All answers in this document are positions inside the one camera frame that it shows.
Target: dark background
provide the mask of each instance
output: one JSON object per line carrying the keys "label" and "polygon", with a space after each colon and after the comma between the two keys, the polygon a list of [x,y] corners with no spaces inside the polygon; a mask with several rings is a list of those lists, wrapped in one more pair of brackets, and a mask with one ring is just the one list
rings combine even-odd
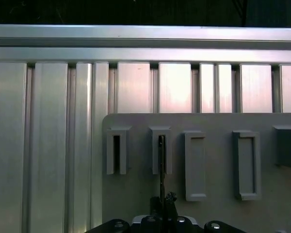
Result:
{"label": "dark background", "polygon": [[291,0],[240,8],[233,0],[0,0],[0,23],[291,27]]}

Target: screw head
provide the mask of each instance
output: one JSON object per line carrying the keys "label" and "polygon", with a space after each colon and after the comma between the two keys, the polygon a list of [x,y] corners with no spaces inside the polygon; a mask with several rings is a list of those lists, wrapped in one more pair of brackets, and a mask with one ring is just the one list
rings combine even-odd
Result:
{"label": "screw head", "polygon": [[117,228],[121,228],[121,227],[123,227],[124,225],[121,223],[121,222],[117,222],[116,223],[116,225],[115,225],[115,227],[117,227]]}
{"label": "screw head", "polygon": [[217,229],[220,229],[220,225],[218,223],[212,223],[211,224],[211,227],[214,228],[214,229],[216,229],[216,230]]}
{"label": "screw head", "polygon": [[147,220],[148,220],[149,222],[155,222],[155,219],[154,219],[153,217],[148,217]]}
{"label": "screw head", "polygon": [[178,222],[185,222],[185,219],[184,218],[182,218],[182,217],[178,217]]}

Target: aluminum wall panel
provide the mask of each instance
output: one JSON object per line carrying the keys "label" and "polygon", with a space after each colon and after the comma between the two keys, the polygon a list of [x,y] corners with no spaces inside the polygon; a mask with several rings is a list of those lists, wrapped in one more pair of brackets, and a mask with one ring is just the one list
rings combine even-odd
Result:
{"label": "aluminum wall panel", "polygon": [[30,232],[63,232],[67,64],[35,65],[32,86]]}
{"label": "aluminum wall panel", "polygon": [[238,79],[241,112],[271,113],[273,111],[270,65],[241,65]]}
{"label": "aluminum wall panel", "polygon": [[280,67],[282,112],[291,113],[291,66]]}
{"label": "aluminum wall panel", "polygon": [[214,65],[201,64],[200,78],[200,106],[202,113],[214,113]]}
{"label": "aluminum wall panel", "polygon": [[216,65],[216,112],[232,113],[232,67],[229,64]]}
{"label": "aluminum wall panel", "polygon": [[151,73],[151,81],[153,81],[153,84],[151,84],[152,93],[153,96],[153,113],[159,112],[159,88],[160,88],[160,82],[159,82],[159,70],[156,68],[152,68],[150,70]]}
{"label": "aluminum wall panel", "polygon": [[75,119],[76,119],[76,67],[71,67],[68,69],[68,83],[67,83],[67,128],[66,134],[68,135],[68,143],[66,144],[66,178],[65,185],[66,189],[66,198],[68,203],[66,203],[66,214],[67,214],[67,227],[68,233],[73,233],[74,231],[74,147],[75,147]]}
{"label": "aluminum wall panel", "polygon": [[108,63],[94,65],[92,103],[91,227],[102,223],[102,120],[108,114]]}
{"label": "aluminum wall panel", "polygon": [[109,77],[108,77],[108,114],[116,112],[115,109],[115,93],[117,93],[117,88],[115,88],[115,81],[117,80],[117,68],[109,68]]}
{"label": "aluminum wall panel", "polygon": [[200,78],[199,69],[192,68],[192,113],[200,112]]}
{"label": "aluminum wall panel", "polygon": [[150,64],[119,63],[117,72],[117,112],[152,113]]}
{"label": "aluminum wall panel", "polygon": [[73,142],[73,231],[90,228],[93,66],[76,66]]}
{"label": "aluminum wall panel", "polygon": [[190,64],[159,64],[159,112],[192,112],[192,76]]}
{"label": "aluminum wall panel", "polygon": [[24,63],[0,63],[0,232],[21,232],[26,106]]}

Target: rectangular slot holder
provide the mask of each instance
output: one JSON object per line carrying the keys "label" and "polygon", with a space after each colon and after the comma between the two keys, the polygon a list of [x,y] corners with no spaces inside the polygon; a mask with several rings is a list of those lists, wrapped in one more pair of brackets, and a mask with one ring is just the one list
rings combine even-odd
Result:
{"label": "rectangular slot holder", "polygon": [[274,126],[274,129],[277,148],[276,164],[291,167],[291,125]]}
{"label": "rectangular slot holder", "polygon": [[172,174],[172,154],[171,154],[171,130],[169,126],[150,127],[152,132],[152,172],[153,175],[160,173],[159,162],[159,136],[165,136],[166,144],[166,174]]}
{"label": "rectangular slot holder", "polygon": [[185,198],[187,201],[206,199],[205,145],[206,134],[185,131]]}
{"label": "rectangular slot holder", "polygon": [[261,198],[261,159],[258,132],[233,131],[234,193],[240,200]]}
{"label": "rectangular slot holder", "polygon": [[114,137],[119,136],[119,173],[125,175],[128,170],[128,132],[130,127],[112,128],[107,130],[107,175],[115,173]]}

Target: dark ceiling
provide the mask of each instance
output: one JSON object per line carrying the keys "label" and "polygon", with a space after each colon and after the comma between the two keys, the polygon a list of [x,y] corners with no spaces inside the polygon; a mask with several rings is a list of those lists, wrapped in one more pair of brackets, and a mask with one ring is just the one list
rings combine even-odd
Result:
{"label": "dark ceiling", "polygon": [[0,23],[240,26],[241,18],[233,0],[0,0]]}

